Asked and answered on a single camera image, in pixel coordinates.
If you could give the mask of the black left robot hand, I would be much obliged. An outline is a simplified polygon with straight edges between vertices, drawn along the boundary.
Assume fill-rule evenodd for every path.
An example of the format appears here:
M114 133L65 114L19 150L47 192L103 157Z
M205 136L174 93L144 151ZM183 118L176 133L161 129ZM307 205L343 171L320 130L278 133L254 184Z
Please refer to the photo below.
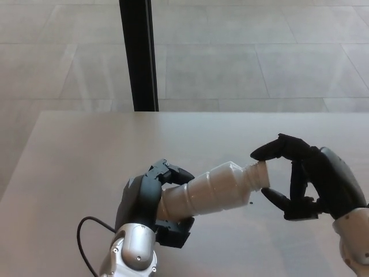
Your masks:
M166 183L182 186L194 179L188 171L162 159L152 164L149 170L127 182L115 219L115 232L125 224L138 223L154 232L161 246L182 248L190 235L193 217L159 219L157 212Z

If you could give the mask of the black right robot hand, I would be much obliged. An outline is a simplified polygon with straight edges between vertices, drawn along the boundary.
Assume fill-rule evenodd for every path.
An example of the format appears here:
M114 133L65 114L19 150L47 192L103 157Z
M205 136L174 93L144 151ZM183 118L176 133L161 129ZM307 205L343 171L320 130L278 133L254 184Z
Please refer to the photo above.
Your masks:
M316 219L322 213L338 219L367 207L364 193L349 166L328 147L310 146L304 140L280 133L251 155L257 161L285 158L291 161L289 196L263 188L262 194L284 213L284 219Z

